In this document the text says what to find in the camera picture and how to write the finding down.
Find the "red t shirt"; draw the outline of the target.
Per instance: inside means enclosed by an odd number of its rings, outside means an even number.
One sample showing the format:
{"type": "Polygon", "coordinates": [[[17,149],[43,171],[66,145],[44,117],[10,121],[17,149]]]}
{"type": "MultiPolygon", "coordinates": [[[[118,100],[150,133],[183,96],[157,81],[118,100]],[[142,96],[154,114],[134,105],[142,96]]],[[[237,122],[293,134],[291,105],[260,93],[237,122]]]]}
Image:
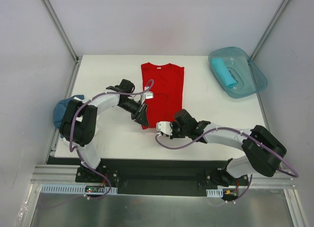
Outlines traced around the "red t shirt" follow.
{"type": "Polygon", "coordinates": [[[142,129],[155,128],[160,121],[173,121],[174,115],[183,108],[184,67],[168,63],[141,65],[143,86],[148,80],[154,80],[151,92],[152,99],[146,100],[149,126],[142,129]]]}

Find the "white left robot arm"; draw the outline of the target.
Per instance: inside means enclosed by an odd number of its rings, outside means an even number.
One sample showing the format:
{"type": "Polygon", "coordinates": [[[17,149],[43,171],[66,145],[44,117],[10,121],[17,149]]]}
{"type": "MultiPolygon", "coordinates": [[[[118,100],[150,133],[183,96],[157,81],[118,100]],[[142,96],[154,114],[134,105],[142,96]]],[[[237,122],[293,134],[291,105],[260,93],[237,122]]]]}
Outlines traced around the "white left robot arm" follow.
{"type": "Polygon", "coordinates": [[[153,98],[150,89],[154,80],[148,80],[142,92],[134,92],[134,84],[123,79],[119,85],[109,86],[106,90],[91,99],[81,101],[71,99],[59,128],[60,134],[69,142],[69,150],[76,152],[81,165],[87,168],[87,177],[92,182],[109,180],[104,171],[99,167],[101,158],[92,141],[96,133],[97,117],[106,110],[120,107],[131,114],[131,119],[145,127],[149,127],[147,107],[145,100],[153,98]]]}

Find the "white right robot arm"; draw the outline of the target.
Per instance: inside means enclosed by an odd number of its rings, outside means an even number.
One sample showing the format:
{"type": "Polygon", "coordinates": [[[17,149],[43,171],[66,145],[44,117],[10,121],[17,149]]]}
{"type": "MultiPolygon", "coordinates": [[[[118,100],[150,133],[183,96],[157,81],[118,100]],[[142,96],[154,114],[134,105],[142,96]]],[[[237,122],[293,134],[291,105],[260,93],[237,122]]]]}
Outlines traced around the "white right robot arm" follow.
{"type": "Polygon", "coordinates": [[[238,178],[254,173],[272,177],[281,163],[273,153],[282,158],[287,153],[287,149],[261,125],[244,130],[227,128],[206,120],[197,121],[185,109],[177,112],[174,119],[170,122],[173,138],[199,138],[201,143],[221,144],[245,153],[240,158],[227,160],[221,169],[210,173],[211,181],[217,185],[227,187],[238,178]]]}

